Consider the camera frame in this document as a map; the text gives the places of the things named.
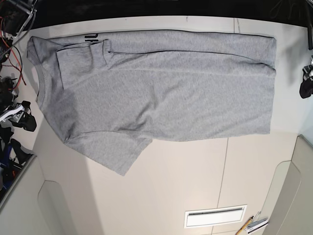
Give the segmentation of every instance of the black object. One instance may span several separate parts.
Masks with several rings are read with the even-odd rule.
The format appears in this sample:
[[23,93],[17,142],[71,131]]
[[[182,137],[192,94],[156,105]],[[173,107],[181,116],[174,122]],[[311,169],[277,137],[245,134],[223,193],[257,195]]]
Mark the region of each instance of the black object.
[[27,154],[27,153],[23,152],[23,150],[21,149],[21,143],[20,142],[18,142],[16,139],[11,139],[10,143],[11,143],[12,148],[13,148],[15,154],[16,154],[16,157],[19,160],[19,164],[20,165],[22,165],[28,159],[30,159],[32,154]]
[[[6,43],[9,46],[12,46],[13,40],[6,40]],[[7,50],[7,46],[4,44],[4,42],[2,40],[0,40],[0,55],[3,54],[6,50]],[[0,58],[0,64],[4,63],[7,59],[8,56],[6,57],[6,55],[2,56]]]
[[14,95],[8,90],[0,92],[0,111],[5,111],[10,105],[12,105]]
[[[283,0],[277,17],[271,18],[270,11],[279,1],[40,0],[33,28],[98,19],[138,16],[216,16],[307,26],[305,11],[302,7],[304,0]],[[293,6],[292,14],[290,14],[291,5]]]
[[20,5],[24,6],[27,4],[24,0],[5,0],[0,6],[0,16],[5,19],[5,32],[12,34],[13,36],[17,35],[28,17],[28,14],[18,7]]
[[309,98],[313,93],[313,77],[310,76],[311,71],[313,70],[312,65],[305,66],[303,68],[303,80],[300,85],[300,96],[301,98]]
[[15,171],[5,168],[2,172],[3,182],[6,183],[8,181],[13,181],[15,178]]
[[11,119],[10,121],[12,125],[15,127],[23,128],[26,131],[33,132],[35,131],[37,127],[37,123],[36,123],[34,116],[32,116],[31,114],[30,102],[24,100],[22,102],[22,106],[25,108],[26,112],[23,112],[23,115],[21,119],[19,120],[19,122],[14,122]]
[[6,193],[6,189],[5,188],[0,189],[0,201],[4,197],[5,193]]
[[13,132],[10,127],[3,128],[0,126],[0,138],[3,140],[5,144],[10,142],[10,138],[12,137]]
[[310,9],[311,5],[304,1],[304,6],[305,6],[305,13],[307,16],[307,28],[308,28],[308,44],[309,44],[309,50],[313,49],[313,42],[312,42],[312,21],[311,21],[311,16],[310,16]]

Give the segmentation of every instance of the black background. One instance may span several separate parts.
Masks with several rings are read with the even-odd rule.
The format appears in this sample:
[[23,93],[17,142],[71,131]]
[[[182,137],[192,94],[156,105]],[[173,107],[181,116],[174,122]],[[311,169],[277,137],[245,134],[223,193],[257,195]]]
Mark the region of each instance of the black background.
[[306,26],[305,0],[40,0],[33,28],[133,16],[218,16]]

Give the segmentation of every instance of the red wire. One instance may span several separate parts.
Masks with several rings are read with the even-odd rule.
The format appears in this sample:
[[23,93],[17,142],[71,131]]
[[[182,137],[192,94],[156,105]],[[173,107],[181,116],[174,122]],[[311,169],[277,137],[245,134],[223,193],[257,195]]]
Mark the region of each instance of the red wire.
[[[1,19],[1,23],[0,23],[0,37],[1,37],[2,41],[4,42],[4,44],[9,48],[10,46],[6,43],[6,41],[4,40],[4,38],[3,38],[3,36],[2,36],[2,23],[3,23],[3,18]],[[13,50],[12,48],[10,48],[10,50],[12,51],[12,53],[13,53],[13,55],[14,55],[16,61],[18,62],[20,69],[18,69],[17,67],[15,67],[15,66],[12,64],[12,62],[11,62],[11,60],[10,60],[10,58],[9,58],[10,64],[11,64],[13,67],[15,67],[19,72],[21,72],[22,67],[21,67],[20,62],[19,62],[19,60],[18,60],[16,54],[14,53],[14,50]],[[23,75],[20,74],[19,80],[18,80],[16,86],[15,86],[13,89],[16,89],[16,88],[19,86],[19,84],[20,84],[20,82],[21,82],[21,79],[23,79],[23,82],[24,82],[24,84],[26,85],[26,83],[25,83],[25,81],[24,81],[24,78],[23,78]]]

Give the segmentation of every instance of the t-shirt hem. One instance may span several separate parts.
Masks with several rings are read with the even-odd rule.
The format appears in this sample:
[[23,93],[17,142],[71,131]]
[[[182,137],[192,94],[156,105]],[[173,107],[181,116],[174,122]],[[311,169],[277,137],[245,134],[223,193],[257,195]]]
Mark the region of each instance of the t-shirt hem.
[[141,152],[152,142],[151,139],[144,139],[138,147],[134,150],[133,154],[129,156],[129,158],[123,163],[122,166],[116,171],[119,175],[125,176],[128,170],[131,168],[133,163],[139,157]]

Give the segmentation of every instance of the folded sleeve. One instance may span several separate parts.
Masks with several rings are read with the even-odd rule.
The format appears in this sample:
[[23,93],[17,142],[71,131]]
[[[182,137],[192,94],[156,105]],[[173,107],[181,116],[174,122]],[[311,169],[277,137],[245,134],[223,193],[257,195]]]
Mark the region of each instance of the folded sleeve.
[[[93,40],[112,42],[112,50],[124,53],[148,53],[179,50],[232,54],[274,68],[276,39],[259,35],[181,30],[136,30],[93,34]],[[49,39],[64,46],[85,42],[85,35]]]
[[68,138],[65,144],[124,176],[151,141],[119,132],[98,131]]

